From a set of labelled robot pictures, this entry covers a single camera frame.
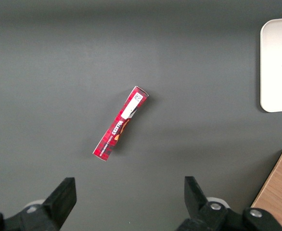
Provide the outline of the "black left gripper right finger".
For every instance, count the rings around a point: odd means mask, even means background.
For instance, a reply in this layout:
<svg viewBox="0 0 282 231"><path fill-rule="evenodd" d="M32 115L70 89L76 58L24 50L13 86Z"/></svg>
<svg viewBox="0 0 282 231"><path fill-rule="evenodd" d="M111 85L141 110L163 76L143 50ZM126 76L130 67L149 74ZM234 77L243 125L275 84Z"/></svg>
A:
<svg viewBox="0 0 282 231"><path fill-rule="evenodd" d="M209 201L193 176L184 179L184 201L190 217L178 231L282 231L264 209L248 207L238 214L219 201Z"/></svg>

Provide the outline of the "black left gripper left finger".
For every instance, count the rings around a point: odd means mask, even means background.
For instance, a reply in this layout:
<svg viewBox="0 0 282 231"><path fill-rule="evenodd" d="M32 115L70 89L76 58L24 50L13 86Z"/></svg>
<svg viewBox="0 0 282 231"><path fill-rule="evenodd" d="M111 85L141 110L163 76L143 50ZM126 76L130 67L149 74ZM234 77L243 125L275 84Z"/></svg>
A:
<svg viewBox="0 0 282 231"><path fill-rule="evenodd" d="M27 204L14 216L0 212L0 231L59 231L76 202L75 178L65 178L46 199Z"/></svg>

